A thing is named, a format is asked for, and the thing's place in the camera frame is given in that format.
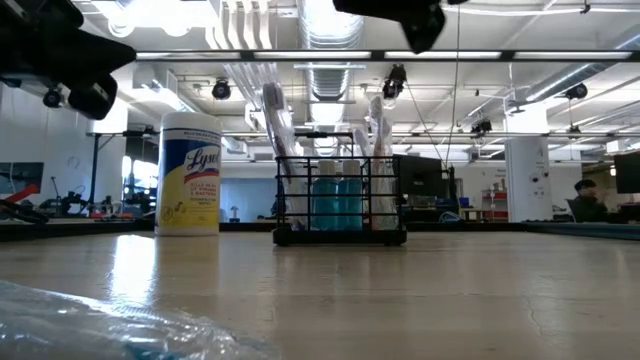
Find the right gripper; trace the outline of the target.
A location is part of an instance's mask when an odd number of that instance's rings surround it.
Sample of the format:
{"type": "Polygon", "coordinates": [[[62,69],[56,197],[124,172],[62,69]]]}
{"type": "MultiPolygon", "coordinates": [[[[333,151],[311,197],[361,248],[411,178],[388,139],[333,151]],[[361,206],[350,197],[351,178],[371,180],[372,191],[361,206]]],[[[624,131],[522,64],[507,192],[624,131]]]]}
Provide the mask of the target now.
{"type": "Polygon", "coordinates": [[[446,24],[442,0],[332,0],[335,9],[352,15],[399,22],[413,53],[430,50],[446,24]]]}

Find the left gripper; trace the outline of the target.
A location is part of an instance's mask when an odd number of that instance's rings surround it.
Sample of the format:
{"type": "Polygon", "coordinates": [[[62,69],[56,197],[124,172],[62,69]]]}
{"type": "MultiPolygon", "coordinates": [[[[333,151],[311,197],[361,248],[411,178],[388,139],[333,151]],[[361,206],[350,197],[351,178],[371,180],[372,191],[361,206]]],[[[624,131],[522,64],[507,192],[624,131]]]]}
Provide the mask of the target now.
{"type": "Polygon", "coordinates": [[[135,61],[136,50],[88,33],[83,24],[71,0],[0,0],[0,82],[12,88],[38,83],[42,99],[57,89],[61,107],[105,119],[117,95],[111,73],[135,61]]]}

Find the teal tube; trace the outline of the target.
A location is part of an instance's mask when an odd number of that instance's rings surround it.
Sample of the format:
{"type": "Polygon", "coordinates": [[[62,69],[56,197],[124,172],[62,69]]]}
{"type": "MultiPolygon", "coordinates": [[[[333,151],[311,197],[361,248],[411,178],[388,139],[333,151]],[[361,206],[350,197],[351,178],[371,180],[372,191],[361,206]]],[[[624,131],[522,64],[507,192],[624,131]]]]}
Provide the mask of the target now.
{"type": "Polygon", "coordinates": [[[336,230],[338,225],[338,179],[336,165],[332,160],[318,161],[318,177],[313,181],[314,225],[317,230],[336,230]]]}
{"type": "Polygon", "coordinates": [[[339,228],[362,229],[362,177],[358,160],[344,160],[342,179],[338,184],[339,228]]]}

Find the black wire caddy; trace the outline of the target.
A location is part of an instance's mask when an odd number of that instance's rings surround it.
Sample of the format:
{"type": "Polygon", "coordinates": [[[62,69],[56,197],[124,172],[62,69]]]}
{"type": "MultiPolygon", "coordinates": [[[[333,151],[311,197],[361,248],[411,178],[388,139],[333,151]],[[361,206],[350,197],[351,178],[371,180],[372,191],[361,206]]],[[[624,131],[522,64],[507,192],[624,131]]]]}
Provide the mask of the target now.
{"type": "Polygon", "coordinates": [[[332,160],[336,165],[335,177],[340,181],[343,177],[342,168],[343,161],[350,160],[353,157],[338,156],[321,158],[317,156],[296,156],[295,162],[297,168],[302,170],[308,180],[308,197],[309,200],[309,213],[308,213],[308,228],[305,231],[296,231],[291,229],[291,224],[288,218],[282,220],[276,218],[276,227],[272,232],[273,243],[277,246],[288,245],[383,245],[383,246],[400,246],[407,241],[407,230],[404,225],[403,215],[400,213],[399,207],[395,201],[398,217],[398,224],[395,230],[374,230],[372,228],[372,217],[378,216],[378,213],[374,213],[372,210],[368,213],[368,220],[366,221],[367,230],[362,233],[353,233],[349,230],[341,230],[339,228],[339,217],[341,214],[337,213],[338,225],[336,230],[320,231],[315,228],[313,211],[313,181],[318,177],[318,161],[319,160],[332,160]]]}

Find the black pole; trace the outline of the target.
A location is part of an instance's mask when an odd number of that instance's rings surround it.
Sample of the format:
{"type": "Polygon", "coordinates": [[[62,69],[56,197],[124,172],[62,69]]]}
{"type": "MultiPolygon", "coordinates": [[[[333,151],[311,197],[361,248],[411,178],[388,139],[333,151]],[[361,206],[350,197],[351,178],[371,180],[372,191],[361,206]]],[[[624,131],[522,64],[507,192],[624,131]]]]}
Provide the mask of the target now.
{"type": "Polygon", "coordinates": [[[88,212],[91,214],[94,208],[94,200],[95,200],[95,189],[96,189],[96,178],[97,178],[97,168],[98,168],[98,153],[100,147],[100,138],[101,134],[93,134],[94,144],[93,144],[93,152],[92,152],[92,166],[91,166],[91,181],[90,181],[90,191],[88,197],[88,212]]]}

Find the Lysol wipes canister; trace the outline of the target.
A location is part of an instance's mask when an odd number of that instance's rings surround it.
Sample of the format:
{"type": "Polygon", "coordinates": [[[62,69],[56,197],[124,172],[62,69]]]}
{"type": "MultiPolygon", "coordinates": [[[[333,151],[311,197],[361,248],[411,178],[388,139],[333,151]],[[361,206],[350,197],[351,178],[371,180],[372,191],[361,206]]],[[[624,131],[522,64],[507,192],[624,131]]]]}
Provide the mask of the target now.
{"type": "Polygon", "coordinates": [[[202,113],[162,117],[155,234],[212,236],[219,233],[222,126],[202,113]]]}

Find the black monitor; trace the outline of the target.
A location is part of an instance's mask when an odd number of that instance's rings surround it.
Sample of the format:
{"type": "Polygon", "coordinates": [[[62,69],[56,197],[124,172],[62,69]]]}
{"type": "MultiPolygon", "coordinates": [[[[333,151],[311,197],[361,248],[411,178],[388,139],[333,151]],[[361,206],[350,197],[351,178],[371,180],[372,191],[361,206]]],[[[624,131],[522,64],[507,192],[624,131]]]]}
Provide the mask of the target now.
{"type": "Polygon", "coordinates": [[[617,192],[640,193],[640,152],[615,155],[614,166],[617,192]]]}
{"type": "Polygon", "coordinates": [[[408,215],[415,209],[454,211],[457,201],[449,194],[448,171],[440,159],[394,155],[394,179],[391,190],[400,213],[408,215]]]}

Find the white round column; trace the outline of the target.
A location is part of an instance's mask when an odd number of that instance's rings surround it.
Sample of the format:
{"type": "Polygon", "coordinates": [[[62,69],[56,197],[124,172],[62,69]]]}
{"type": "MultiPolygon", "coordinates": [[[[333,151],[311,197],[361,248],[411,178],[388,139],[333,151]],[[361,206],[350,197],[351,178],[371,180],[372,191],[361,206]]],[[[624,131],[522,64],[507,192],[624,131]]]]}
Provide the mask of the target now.
{"type": "Polygon", "coordinates": [[[551,220],[547,109],[530,104],[507,113],[505,164],[510,222],[551,220]]]}

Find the red shelf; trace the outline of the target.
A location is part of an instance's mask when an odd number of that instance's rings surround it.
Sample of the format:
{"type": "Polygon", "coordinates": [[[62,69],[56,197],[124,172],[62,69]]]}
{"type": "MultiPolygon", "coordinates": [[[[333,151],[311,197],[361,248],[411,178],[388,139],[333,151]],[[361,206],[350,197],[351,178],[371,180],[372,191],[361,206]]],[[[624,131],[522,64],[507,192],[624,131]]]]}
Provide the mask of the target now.
{"type": "Polygon", "coordinates": [[[506,191],[483,190],[482,218],[487,222],[508,222],[508,200],[506,191]]]}

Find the person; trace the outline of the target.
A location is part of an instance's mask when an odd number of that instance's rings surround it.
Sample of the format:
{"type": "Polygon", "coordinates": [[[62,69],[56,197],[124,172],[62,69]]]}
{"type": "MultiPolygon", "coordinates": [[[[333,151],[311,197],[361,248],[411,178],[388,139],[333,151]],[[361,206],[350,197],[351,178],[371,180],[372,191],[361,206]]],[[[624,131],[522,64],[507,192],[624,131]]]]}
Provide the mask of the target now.
{"type": "Polygon", "coordinates": [[[570,208],[578,223],[612,221],[607,207],[597,197],[597,185],[593,180],[582,179],[574,189],[577,196],[571,201],[570,208]]]}

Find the silver ventilation duct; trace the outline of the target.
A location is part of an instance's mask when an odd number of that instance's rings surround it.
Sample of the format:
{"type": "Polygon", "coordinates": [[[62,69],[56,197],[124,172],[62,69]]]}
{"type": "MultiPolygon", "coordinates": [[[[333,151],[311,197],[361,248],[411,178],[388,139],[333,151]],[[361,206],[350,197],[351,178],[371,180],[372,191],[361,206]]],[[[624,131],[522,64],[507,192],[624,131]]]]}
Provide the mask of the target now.
{"type": "MultiPolygon", "coordinates": [[[[610,42],[614,50],[640,51],[640,24],[635,25],[610,42]]],[[[531,86],[520,97],[525,102],[540,102],[566,91],[617,65],[617,62],[594,62],[569,65],[531,86]]]]}
{"type": "MultiPolygon", "coordinates": [[[[312,50],[345,50],[361,46],[364,18],[339,12],[333,0],[296,0],[302,47],[312,50]]],[[[319,101],[339,101],[347,92],[347,69],[311,69],[307,83],[319,101]]]]}

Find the black overhead frame beam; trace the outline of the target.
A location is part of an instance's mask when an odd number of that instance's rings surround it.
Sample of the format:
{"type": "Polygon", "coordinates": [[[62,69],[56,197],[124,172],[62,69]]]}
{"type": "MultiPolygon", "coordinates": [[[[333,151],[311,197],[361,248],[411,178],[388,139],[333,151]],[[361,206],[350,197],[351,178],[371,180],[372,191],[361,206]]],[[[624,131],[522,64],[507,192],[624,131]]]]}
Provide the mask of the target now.
{"type": "Polygon", "coordinates": [[[560,62],[640,63],[640,50],[172,50],[137,54],[139,62],[560,62]]]}

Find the dark wall screen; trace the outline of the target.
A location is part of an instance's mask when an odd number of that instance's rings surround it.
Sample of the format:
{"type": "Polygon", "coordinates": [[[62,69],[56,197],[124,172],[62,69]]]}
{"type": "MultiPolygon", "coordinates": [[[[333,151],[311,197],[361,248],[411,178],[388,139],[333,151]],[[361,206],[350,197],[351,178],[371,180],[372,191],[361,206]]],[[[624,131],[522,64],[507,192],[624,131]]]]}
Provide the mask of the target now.
{"type": "Polygon", "coordinates": [[[39,192],[43,169],[41,162],[0,162],[0,194],[14,194],[30,185],[39,192]]]}

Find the black aluminium table frame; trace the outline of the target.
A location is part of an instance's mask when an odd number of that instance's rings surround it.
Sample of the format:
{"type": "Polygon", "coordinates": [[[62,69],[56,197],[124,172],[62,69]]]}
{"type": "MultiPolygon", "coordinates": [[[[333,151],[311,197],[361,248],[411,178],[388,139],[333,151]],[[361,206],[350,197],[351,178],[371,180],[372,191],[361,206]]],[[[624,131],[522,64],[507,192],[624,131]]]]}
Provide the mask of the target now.
{"type": "MultiPolygon", "coordinates": [[[[562,223],[562,222],[521,222],[521,223],[409,223],[408,232],[531,232],[554,235],[608,238],[640,241],[640,224],[608,223],[562,223]]],[[[150,221],[127,222],[49,222],[47,224],[27,224],[0,222],[0,242],[72,237],[108,233],[129,233],[153,231],[150,221]]]]}

